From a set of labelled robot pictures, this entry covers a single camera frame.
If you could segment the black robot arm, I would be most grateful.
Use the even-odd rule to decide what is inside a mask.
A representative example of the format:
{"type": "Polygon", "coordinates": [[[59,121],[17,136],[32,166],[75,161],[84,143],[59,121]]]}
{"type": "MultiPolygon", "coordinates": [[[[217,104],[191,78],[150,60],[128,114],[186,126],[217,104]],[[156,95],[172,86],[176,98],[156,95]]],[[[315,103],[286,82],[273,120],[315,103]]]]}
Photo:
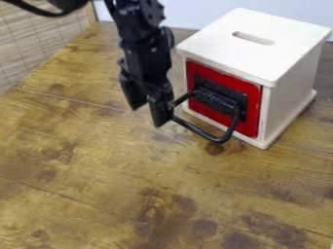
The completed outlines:
{"type": "Polygon", "coordinates": [[[160,26],[166,19],[159,0],[103,0],[116,23],[119,47],[119,81],[132,110],[150,105],[154,126],[172,119],[174,95],[167,79],[174,37],[160,26]]]}

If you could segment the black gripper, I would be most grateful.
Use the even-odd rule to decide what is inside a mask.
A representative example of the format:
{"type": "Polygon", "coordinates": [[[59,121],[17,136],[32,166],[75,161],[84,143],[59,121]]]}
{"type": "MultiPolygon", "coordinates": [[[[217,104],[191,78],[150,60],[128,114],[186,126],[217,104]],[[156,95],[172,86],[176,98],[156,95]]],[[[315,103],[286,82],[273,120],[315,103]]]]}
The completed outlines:
{"type": "Polygon", "coordinates": [[[136,110],[147,103],[148,96],[154,126],[160,127],[174,113],[174,95],[167,78],[172,33],[166,27],[151,30],[123,27],[119,30],[119,47],[123,50],[119,82],[127,104],[136,110]]]}

